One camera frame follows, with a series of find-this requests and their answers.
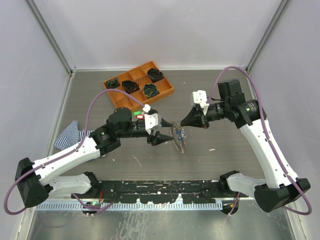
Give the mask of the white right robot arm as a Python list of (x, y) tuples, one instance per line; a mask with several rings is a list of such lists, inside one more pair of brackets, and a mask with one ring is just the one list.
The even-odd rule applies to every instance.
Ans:
[(259, 110), (259, 102), (246, 100), (237, 79), (219, 83), (218, 91), (220, 99), (212, 104), (207, 102), (204, 90), (192, 92), (192, 109), (180, 125), (207, 129), (212, 121), (230, 120), (249, 142), (265, 176), (257, 179), (237, 170), (222, 174), (218, 182), (220, 193), (231, 197), (238, 192), (254, 198), (266, 213), (299, 199), (311, 184), (290, 167), (273, 137), (266, 113)]

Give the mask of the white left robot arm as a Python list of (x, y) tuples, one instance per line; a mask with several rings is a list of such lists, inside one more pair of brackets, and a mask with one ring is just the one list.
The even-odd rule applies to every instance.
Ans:
[(80, 143), (35, 161), (27, 157), (20, 160), (15, 181), (24, 207), (35, 207), (50, 196), (80, 194), (88, 198), (97, 197), (100, 185), (93, 173), (78, 176), (62, 174), (114, 151), (121, 146), (122, 138), (146, 138), (152, 146), (171, 141), (173, 137), (160, 133), (160, 128), (171, 126), (154, 109), (133, 120), (133, 114), (127, 107), (119, 107), (103, 126), (84, 137)]

